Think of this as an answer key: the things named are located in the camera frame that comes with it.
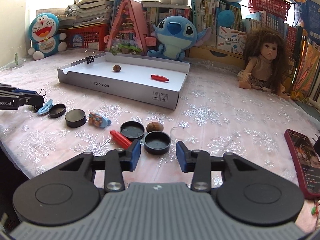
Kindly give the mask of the clear plastic dome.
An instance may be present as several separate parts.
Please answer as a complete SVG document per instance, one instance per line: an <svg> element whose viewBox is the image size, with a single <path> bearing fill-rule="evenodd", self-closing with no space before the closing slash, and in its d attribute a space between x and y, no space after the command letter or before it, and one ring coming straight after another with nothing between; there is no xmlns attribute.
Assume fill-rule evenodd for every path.
<svg viewBox="0 0 320 240"><path fill-rule="evenodd" d="M191 135L181 127L173 127L170 130L170 137L173 141L190 142Z"/></svg>

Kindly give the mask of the light blue plastic clip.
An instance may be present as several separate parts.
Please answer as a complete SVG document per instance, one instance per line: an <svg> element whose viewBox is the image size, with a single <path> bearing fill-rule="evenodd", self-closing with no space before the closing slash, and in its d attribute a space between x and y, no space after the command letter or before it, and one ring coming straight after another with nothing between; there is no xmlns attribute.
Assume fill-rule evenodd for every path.
<svg viewBox="0 0 320 240"><path fill-rule="evenodd" d="M45 115L47 114L50 109L53 107L53 100L49 99L38 111L38 115Z"/></svg>

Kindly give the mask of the brown walnut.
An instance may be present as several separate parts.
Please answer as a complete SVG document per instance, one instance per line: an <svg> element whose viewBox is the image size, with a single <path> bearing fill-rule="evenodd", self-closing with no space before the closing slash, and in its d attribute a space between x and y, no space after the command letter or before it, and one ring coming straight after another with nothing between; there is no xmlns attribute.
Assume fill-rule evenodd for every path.
<svg viewBox="0 0 320 240"><path fill-rule="evenodd" d="M157 121L150 122L146 126L146 131L148 133L149 132L153 132L153 131L163 132L163 130L164 130L164 126L161 123L157 122Z"/></svg>
<svg viewBox="0 0 320 240"><path fill-rule="evenodd" d="M121 66L118 64L115 64L112 69L114 72L118 73L121 71Z"/></svg>

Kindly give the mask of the black round puck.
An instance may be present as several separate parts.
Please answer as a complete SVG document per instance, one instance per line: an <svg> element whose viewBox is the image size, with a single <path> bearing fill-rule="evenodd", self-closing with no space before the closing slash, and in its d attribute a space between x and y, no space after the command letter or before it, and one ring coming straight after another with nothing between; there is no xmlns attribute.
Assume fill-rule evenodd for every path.
<svg viewBox="0 0 320 240"><path fill-rule="evenodd" d="M65 114L65 122L68 127L78 128L86 123L86 113L81 109L73 109Z"/></svg>

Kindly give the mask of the black round open lid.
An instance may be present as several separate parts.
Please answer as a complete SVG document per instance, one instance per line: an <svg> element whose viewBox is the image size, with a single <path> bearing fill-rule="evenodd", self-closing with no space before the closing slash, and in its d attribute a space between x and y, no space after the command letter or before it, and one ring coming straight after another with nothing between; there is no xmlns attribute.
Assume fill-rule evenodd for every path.
<svg viewBox="0 0 320 240"><path fill-rule="evenodd" d="M145 129L139 122L127 121L121 125L120 133L129 139L129 141L134 141L135 139L140 140L144 137Z"/></svg>

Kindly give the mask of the colourful patterned blue clip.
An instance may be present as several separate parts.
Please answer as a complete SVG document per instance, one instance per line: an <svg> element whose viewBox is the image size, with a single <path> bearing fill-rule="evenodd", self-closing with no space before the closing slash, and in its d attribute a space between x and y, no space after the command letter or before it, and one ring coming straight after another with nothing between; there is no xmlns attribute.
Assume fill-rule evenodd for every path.
<svg viewBox="0 0 320 240"><path fill-rule="evenodd" d="M98 128L106 128L112 124L109 118L106 118L94 112L89 113L88 123Z"/></svg>

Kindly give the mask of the Doraemon plush toy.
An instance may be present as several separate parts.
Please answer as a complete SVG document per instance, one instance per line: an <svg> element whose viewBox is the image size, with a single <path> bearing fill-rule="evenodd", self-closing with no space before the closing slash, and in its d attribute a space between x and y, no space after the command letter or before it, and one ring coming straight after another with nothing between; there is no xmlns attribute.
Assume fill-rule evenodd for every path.
<svg viewBox="0 0 320 240"><path fill-rule="evenodd" d="M59 19L56 15L49 12L39 14L32 21L28 30L32 43L28 54L34 60L41 60L66 50L66 34L58 34L58 29Z"/></svg>

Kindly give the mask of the white cardboard tray box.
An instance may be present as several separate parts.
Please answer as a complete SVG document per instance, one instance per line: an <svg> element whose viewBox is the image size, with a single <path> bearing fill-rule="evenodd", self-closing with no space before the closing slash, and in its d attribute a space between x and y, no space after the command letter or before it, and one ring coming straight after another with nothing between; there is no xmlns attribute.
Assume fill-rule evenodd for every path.
<svg viewBox="0 0 320 240"><path fill-rule="evenodd" d="M113 66L121 71L116 73ZM190 64L156 57L130 54L101 53L93 63L81 59L57 70L60 82L99 92L124 97L155 106L175 109ZM153 80L151 75L160 75L167 82Z"/></svg>

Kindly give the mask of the black binder clip on edge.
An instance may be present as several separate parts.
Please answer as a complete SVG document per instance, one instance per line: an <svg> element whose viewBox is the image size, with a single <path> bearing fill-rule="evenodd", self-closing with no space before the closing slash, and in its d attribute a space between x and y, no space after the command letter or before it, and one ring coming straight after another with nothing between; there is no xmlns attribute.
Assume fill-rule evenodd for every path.
<svg viewBox="0 0 320 240"><path fill-rule="evenodd" d="M85 54L86 54L86 63L87 64L93 63L95 60L95 51L86 50Z"/></svg>

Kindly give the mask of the red crayon in tray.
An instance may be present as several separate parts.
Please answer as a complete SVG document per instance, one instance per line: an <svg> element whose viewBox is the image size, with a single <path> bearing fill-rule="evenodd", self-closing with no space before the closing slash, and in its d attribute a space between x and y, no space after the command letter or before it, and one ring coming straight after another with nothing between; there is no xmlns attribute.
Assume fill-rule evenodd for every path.
<svg viewBox="0 0 320 240"><path fill-rule="evenodd" d="M160 81L160 82L167 82L167 81L169 81L168 78L166 78L166 77L164 77L164 76L160 76L160 75L155 75L155 74L151 75L151 78L152 78L153 80Z"/></svg>

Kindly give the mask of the wooden drawer shelf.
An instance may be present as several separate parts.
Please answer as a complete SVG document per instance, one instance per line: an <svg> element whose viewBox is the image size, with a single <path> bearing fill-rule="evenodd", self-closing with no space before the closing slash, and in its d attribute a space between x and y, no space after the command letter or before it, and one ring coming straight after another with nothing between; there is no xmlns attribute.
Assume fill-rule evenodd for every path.
<svg viewBox="0 0 320 240"><path fill-rule="evenodd" d="M188 56L194 59L202 59L208 61L215 61L242 68L245 61L242 55L217 49L211 46L199 46L189 49Z"/></svg>

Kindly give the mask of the stack of books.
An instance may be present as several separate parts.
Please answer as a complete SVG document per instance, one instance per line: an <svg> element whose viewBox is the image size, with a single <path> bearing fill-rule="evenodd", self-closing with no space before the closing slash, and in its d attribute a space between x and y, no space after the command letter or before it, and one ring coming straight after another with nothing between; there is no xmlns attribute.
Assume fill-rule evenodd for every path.
<svg viewBox="0 0 320 240"><path fill-rule="evenodd" d="M96 23L111 23L122 0L82 0L69 5L59 15L61 29L82 27Z"/></svg>

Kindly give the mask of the white pencil print box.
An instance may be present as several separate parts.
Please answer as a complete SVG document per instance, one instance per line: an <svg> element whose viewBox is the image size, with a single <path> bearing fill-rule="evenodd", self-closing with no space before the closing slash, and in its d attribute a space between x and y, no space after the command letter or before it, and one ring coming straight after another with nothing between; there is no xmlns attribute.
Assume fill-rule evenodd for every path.
<svg viewBox="0 0 320 240"><path fill-rule="evenodd" d="M219 27L216 47L220 50L242 55L244 52L246 38L247 33L245 32L226 27Z"/></svg>

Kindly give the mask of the pink triangular toy house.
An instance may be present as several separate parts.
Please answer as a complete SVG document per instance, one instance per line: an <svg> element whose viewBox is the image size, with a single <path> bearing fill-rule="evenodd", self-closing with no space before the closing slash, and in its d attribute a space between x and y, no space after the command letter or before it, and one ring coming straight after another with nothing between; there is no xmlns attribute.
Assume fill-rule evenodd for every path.
<svg viewBox="0 0 320 240"><path fill-rule="evenodd" d="M121 1L104 42L105 51L114 55L146 55L150 47L157 45L157 38L149 34L141 3Z"/></svg>

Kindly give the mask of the blue Stitch plush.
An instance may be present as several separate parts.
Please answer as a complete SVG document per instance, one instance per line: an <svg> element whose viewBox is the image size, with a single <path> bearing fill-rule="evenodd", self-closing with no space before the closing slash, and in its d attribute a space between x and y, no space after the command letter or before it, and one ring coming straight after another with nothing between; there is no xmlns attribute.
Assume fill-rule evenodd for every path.
<svg viewBox="0 0 320 240"><path fill-rule="evenodd" d="M159 42L158 50L149 50L148 56L181 61L185 51L193 46L201 46L210 38L212 29L208 27L198 32L195 25L185 17L169 16L153 26L151 36Z"/></svg>

